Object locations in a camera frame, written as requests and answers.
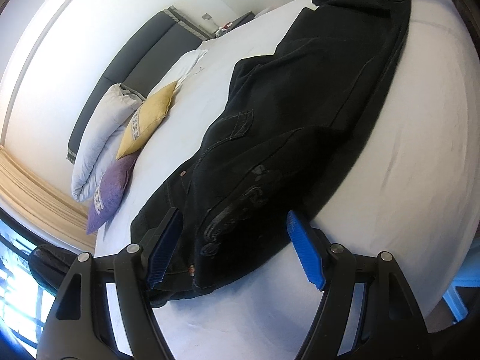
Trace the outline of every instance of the curtain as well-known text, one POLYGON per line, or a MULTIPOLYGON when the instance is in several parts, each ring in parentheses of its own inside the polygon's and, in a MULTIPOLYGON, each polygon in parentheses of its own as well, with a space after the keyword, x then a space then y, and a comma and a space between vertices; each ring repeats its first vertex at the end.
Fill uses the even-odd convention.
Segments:
POLYGON ((28 222, 81 251, 93 252, 86 235, 87 207, 24 168, 0 145, 0 197, 28 222))

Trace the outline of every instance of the white bed sheet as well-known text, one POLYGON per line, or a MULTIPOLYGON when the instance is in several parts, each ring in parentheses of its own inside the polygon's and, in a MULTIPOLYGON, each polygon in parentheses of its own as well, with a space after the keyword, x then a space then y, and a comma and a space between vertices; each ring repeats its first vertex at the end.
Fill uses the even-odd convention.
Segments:
MULTIPOLYGON (((234 64, 271 54, 303 7, 313 8, 311 0, 284 5, 202 44, 209 52, 139 156, 128 195, 98 233, 96 256, 130 242, 133 218, 198 150, 223 111, 234 64)), ((331 242, 354 253, 391 251, 424 315, 454 277, 479 221, 479 83, 473 43, 451 1, 412 0, 406 46, 373 133, 314 220, 331 242)), ((154 313, 177 360, 289 360, 320 299, 290 245, 241 280, 154 313)), ((358 312, 356 300, 351 315, 358 312)), ((131 353, 114 285, 109 301, 118 346, 131 353)), ((350 321, 347 333, 354 329, 350 321)))

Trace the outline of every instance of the blue gripper pad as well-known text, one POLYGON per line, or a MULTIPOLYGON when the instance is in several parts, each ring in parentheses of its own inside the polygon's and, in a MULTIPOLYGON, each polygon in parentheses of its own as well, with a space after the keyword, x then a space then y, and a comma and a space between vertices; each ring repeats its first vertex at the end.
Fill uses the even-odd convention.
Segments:
POLYGON ((289 232, 293 247, 308 280, 315 284, 319 290, 322 290, 326 283, 322 269, 322 257, 313 245, 305 226, 309 225, 302 223, 293 211, 289 211, 286 216, 286 229, 289 232))
POLYGON ((146 283, 149 289, 163 280, 183 230, 183 215, 179 210, 172 215, 158 242, 148 257, 146 283))

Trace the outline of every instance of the white pillow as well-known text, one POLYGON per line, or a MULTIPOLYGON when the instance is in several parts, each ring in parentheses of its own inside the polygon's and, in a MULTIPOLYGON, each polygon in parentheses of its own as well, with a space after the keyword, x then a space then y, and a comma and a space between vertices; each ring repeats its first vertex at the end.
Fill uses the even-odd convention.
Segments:
POLYGON ((177 88, 179 88, 183 80, 206 53, 207 50, 191 50, 182 55, 165 76, 163 76, 160 82, 150 91, 148 97, 173 81, 177 81, 177 88))
POLYGON ((122 125, 144 100, 140 93, 123 84, 112 85, 106 91, 88 121, 78 148, 71 178, 71 194, 75 200, 83 202, 93 196, 111 163, 110 152, 115 151, 117 140, 116 150, 120 146, 122 132, 125 130, 122 125), (101 163, 95 166, 101 153, 101 163))

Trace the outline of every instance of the headboard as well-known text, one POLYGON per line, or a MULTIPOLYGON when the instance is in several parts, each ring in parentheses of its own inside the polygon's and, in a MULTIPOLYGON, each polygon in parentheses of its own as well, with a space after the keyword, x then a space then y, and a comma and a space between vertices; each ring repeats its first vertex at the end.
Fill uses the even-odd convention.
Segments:
POLYGON ((98 80, 71 133, 67 159, 75 163, 83 132, 110 86, 124 83, 147 97, 183 54, 211 38, 174 7, 148 20, 122 47, 98 80))

